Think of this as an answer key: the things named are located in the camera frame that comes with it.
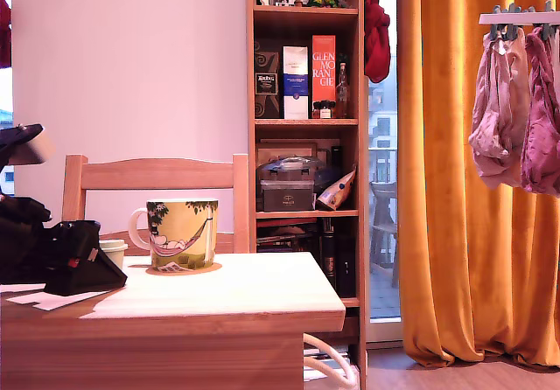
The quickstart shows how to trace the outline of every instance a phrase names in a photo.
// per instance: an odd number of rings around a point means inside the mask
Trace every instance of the wooden table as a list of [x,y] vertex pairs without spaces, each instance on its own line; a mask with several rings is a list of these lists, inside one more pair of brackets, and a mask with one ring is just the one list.
[[126,257],[123,289],[52,311],[3,292],[1,388],[301,390],[302,334],[339,331],[345,316],[317,263],[307,253],[215,262],[155,275],[149,257]]

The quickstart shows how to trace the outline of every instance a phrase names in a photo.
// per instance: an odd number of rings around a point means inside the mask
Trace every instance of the coffee mug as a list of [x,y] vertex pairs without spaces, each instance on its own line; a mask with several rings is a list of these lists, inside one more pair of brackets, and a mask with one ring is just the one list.
[[[149,243],[138,235],[137,221],[143,213],[148,216]],[[212,265],[217,223],[217,199],[149,200],[146,208],[132,213],[129,236],[135,245],[150,250],[154,269],[181,272]]]

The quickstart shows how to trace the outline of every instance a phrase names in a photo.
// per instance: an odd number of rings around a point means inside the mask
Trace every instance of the red cloth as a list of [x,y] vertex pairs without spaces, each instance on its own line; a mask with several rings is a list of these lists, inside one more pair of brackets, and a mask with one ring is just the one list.
[[389,48],[390,18],[379,6],[379,0],[365,0],[365,73],[373,82],[384,80],[389,74],[391,50]]
[[6,0],[0,0],[0,68],[11,66],[11,10]]

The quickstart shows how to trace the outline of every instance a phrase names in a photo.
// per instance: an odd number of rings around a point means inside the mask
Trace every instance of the bookshelf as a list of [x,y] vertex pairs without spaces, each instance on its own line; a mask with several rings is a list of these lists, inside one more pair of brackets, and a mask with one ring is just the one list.
[[[369,322],[366,304],[366,251],[368,248],[368,84],[364,76],[364,2],[347,0],[353,8],[299,8],[257,5],[247,0],[248,53],[248,153],[249,153],[249,210],[250,237],[256,250],[256,221],[258,219],[306,219],[332,217],[356,239],[356,296],[342,298],[346,306],[343,331],[316,334],[331,345],[346,343],[353,364],[360,369],[360,388],[366,388],[367,352],[366,324]],[[256,119],[254,41],[273,38],[283,45],[307,45],[311,51],[314,34],[336,35],[337,52],[348,57],[347,78],[351,105],[349,119]],[[357,165],[353,193],[343,209],[302,212],[256,211],[256,144],[263,141],[313,140],[338,142],[343,147],[343,170],[348,173]]]

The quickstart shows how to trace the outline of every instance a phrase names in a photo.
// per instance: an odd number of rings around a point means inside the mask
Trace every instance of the small cup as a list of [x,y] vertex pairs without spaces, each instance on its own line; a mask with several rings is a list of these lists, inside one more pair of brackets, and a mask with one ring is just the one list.
[[124,240],[99,240],[99,246],[113,263],[123,270],[124,251],[129,245]]

